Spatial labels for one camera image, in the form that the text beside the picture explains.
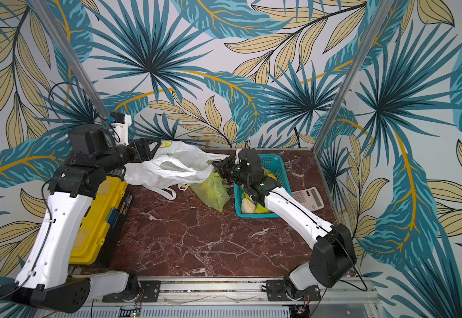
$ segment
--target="tropical leaf wallpaper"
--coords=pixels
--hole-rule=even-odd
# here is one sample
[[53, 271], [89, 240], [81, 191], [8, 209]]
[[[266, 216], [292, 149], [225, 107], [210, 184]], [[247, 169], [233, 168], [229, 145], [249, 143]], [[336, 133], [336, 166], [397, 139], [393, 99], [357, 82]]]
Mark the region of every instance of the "tropical leaf wallpaper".
[[395, 1], [324, 120], [317, 157], [387, 317], [461, 318], [462, 1]]
[[[318, 136], [379, 3], [47, 0], [107, 109], [132, 115], [131, 137], [324, 138], [330, 194], [362, 268], [392, 287], [380, 288], [390, 314], [462, 316], [462, 3], [394, 0]], [[36, 238], [66, 130], [100, 120], [27, 0], [0, 0], [0, 284]], [[0, 316], [30, 312], [0, 302]]]

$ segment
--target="yellow fruit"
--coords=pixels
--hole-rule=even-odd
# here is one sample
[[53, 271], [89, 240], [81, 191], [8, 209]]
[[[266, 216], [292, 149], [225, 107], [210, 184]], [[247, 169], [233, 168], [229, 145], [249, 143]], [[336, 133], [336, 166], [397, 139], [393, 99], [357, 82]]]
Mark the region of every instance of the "yellow fruit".
[[274, 174], [266, 174], [266, 175], [272, 177], [274, 180], [277, 180]]

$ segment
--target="calculator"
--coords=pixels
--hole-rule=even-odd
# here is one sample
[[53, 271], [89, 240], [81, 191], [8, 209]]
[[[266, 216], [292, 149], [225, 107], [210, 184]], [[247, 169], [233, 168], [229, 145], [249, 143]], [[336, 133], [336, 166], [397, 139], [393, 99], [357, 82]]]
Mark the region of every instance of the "calculator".
[[309, 211], [322, 209], [325, 205], [316, 187], [293, 192], [292, 197], [301, 203]]

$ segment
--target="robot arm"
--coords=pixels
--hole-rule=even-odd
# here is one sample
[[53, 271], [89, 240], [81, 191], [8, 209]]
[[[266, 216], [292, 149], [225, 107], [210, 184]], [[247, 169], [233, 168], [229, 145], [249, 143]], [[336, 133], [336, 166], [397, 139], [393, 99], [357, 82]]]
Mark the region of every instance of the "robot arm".
[[160, 146], [160, 140], [128, 140], [130, 116], [111, 115], [113, 137], [118, 141], [113, 147], [108, 146], [106, 130], [101, 125], [81, 125], [69, 131], [72, 151], [49, 184], [48, 211], [37, 239], [15, 283], [0, 287], [0, 298], [75, 312], [87, 298], [126, 289], [129, 275], [125, 272], [68, 277], [70, 253], [79, 225], [106, 174], [129, 162], [151, 160]]
[[228, 184], [244, 186], [244, 191], [285, 220], [312, 249], [311, 260], [293, 270], [289, 279], [298, 289], [321, 284], [332, 287], [356, 263], [350, 231], [343, 224], [332, 225], [307, 210], [273, 178], [263, 173], [255, 149], [242, 149], [235, 156], [213, 162]]

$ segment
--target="metal pole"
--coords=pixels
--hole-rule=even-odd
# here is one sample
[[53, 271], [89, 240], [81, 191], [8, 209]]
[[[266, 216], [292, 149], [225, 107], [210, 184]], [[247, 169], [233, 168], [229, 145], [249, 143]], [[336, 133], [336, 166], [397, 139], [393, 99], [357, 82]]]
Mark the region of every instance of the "metal pole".
[[332, 128], [332, 124], [339, 112], [339, 108], [341, 107], [342, 102], [346, 96], [346, 93], [349, 91], [351, 82], [355, 79], [356, 74], [360, 70], [367, 53], [369, 52], [371, 46], [374, 43], [374, 39], [376, 35], [380, 31], [381, 26], [383, 25], [383, 21], [387, 17], [388, 11], [391, 9], [394, 0], [382, 0], [378, 4], [376, 11], [369, 23], [369, 26], [365, 30], [363, 42], [361, 46], [355, 53], [355, 57], [351, 62], [350, 68], [346, 73], [344, 80], [342, 81], [341, 88], [337, 92], [335, 99], [333, 100], [332, 106], [330, 107], [330, 111], [328, 111], [327, 117], [321, 130], [317, 134], [317, 139], [312, 147], [314, 153], [317, 155], [321, 149], [323, 144], [323, 140], [325, 139], [326, 135]]
[[107, 111], [107, 108], [100, 98], [99, 93], [96, 91], [93, 83], [89, 79], [88, 74], [82, 67], [82, 64], [75, 54], [74, 49], [72, 48], [70, 42], [67, 40], [67, 36], [63, 33], [62, 26], [59, 25], [56, 16], [54, 16], [52, 11], [47, 6], [47, 2], [45, 0], [30, 0], [29, 3], [51, 36], [52, 41], [63, 54], [63, 57], [67, 61], [69, 67], [72, 69], [74, 75], [79, 80], [79, 84], [88, 95], [89, 100], [91, 100], [99, 115], [105, 118], [109, 114], [109, 111]]

